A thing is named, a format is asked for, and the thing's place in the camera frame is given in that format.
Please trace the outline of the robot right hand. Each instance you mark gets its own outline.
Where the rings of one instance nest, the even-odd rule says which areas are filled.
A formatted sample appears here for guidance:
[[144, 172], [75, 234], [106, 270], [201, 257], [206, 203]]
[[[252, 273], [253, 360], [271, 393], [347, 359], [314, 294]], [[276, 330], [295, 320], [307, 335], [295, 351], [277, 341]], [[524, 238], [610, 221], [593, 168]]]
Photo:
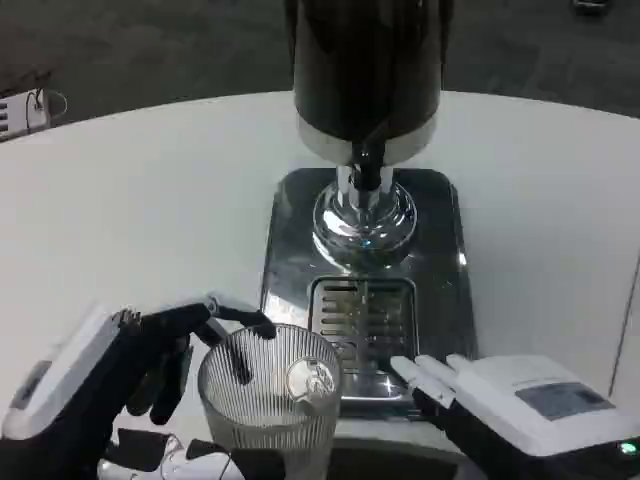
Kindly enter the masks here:
[[488, 479], [636, 479], [639, 422], [541, 355], [394, 356], [421, 415]]

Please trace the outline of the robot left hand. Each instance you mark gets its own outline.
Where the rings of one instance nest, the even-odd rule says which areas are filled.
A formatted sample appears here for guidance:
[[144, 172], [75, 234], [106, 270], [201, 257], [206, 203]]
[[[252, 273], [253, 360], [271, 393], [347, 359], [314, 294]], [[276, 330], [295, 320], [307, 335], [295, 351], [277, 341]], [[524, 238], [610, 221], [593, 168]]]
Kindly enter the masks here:
[[276, 335], [261, 310], [214, 293], [147, 312], [91, 311], [14, 394], [1, 426], [2, 478], [96, 478], [118, 415], [166, 424], [186, 388], [191, 337], [213, 347], [226, 321]]

